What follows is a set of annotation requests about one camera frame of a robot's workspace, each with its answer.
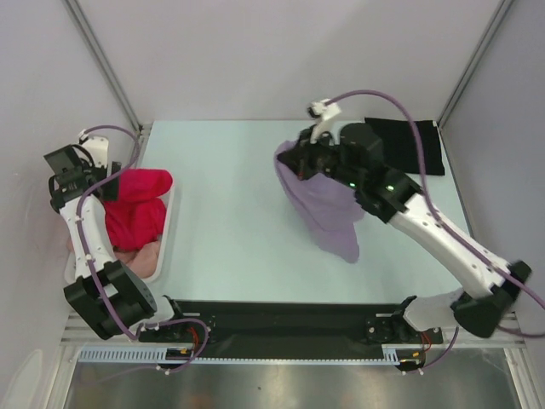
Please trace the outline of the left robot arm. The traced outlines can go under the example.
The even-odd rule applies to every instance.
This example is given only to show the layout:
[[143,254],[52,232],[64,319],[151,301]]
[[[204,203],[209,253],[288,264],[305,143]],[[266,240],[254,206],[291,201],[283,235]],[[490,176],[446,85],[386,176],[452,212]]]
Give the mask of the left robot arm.
[[163,197],[172,190],[172,177],[106,164],[107,148],[107,139],[98,138],[44,157],[53,171],[50,205],[68,227],[74,256],[65,299],[101,339],[136,339],[145,326],[158,325],[169,340],[179,340],[187,318],[149,287],[161,263],[168,225]]

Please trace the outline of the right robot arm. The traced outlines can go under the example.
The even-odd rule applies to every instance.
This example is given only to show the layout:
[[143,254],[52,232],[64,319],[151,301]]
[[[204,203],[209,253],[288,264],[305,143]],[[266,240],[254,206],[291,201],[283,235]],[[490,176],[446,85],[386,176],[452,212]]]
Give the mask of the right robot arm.
[[437,208],[423,187],[386,164],[382,139],[365,123],[343,126],[339,139],[314,128],[274,154],[280,184],[305,222],[316,246],[348,263],[359,259],[355,224],[374,216],[417,242],[460,283],[434,297],[406,298],[396,311],[393,333],[412,342],[423,331],[457,325],[480,338],[499,330],[531,275],[522,262],[509,263],[479,249]]

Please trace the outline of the lilac t-shirt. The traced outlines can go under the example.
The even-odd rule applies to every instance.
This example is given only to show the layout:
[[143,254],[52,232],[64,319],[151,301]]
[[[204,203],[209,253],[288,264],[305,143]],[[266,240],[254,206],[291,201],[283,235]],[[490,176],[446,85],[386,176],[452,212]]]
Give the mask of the lilac t-shirt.
[[364,211],[353,190],[322,174],[301,181],[277,158],[274,169],[314,244],[347,263],[357,262],[360,250],[355,224],[364,218]]

